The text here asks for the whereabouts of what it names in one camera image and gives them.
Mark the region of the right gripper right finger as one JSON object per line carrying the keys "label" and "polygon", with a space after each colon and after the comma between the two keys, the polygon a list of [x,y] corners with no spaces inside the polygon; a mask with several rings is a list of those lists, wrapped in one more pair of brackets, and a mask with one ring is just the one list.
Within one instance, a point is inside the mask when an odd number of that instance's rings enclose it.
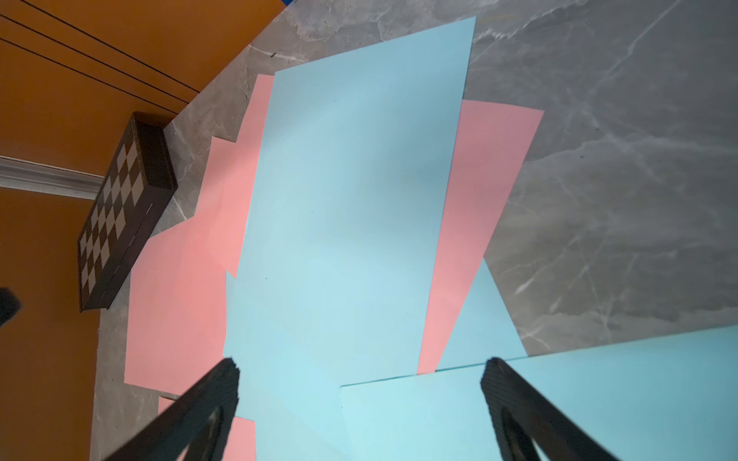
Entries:
{"label": "right gripper right finger", "polygon": [[614,456],[499,357],[486,362],[480,388],[503,460],[612,460]]}

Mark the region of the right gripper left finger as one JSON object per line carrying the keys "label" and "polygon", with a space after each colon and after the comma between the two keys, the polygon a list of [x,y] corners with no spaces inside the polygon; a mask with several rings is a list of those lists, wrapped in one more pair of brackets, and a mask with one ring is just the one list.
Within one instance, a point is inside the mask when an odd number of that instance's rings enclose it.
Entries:
{"label": "right gripper left finger", "polygon": [[110,460],[221,460],[238,406],[239,370],[217,363]]}

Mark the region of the light blue paper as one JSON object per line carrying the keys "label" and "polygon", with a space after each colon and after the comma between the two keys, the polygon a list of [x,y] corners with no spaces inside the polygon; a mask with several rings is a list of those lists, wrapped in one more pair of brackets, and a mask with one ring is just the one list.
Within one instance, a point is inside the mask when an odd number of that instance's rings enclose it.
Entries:
{"label": "light blue paper", "polygon": [[475,25],[275,75],[225,345],[258,459],[349,459],[341,387],[416,371]]}
{"label": "light blue paper", "polygon": [[[737,330],[516,359],[511,367],[622,460],[737,456]],[[346,386],[357,460],[497,460],[484,367]]]}
{"label": "light blue paper", "polygon": [[492,357],[527,357],[523,342],[483,259],[463,304],[438,371],[482,364]]}

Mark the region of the pink paper small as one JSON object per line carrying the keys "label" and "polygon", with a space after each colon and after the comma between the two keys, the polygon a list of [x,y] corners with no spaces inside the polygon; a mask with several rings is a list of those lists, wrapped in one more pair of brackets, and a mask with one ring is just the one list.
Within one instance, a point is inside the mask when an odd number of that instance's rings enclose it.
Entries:
{"label": "pink paper small", "polygon": [[211,140],[196,207],[195,217],[204,226],[205,248],[232,276],[238,274],[273,85],[272,76],[257,76],[236,140]]}

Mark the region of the pink paper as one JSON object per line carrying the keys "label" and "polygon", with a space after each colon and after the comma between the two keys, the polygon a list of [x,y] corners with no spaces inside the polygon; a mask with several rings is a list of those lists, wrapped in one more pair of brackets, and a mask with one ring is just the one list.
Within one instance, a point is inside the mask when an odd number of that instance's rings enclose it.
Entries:
{"label": "pink paper", "polygon": [[124,382],[182,396],[223,359],[226,271],[206,212],[151,237],[131,273]]}
{"label": "pink paper", "polygon": [[418,374],[437,371],[543,115],[507,104],[462,103]]}

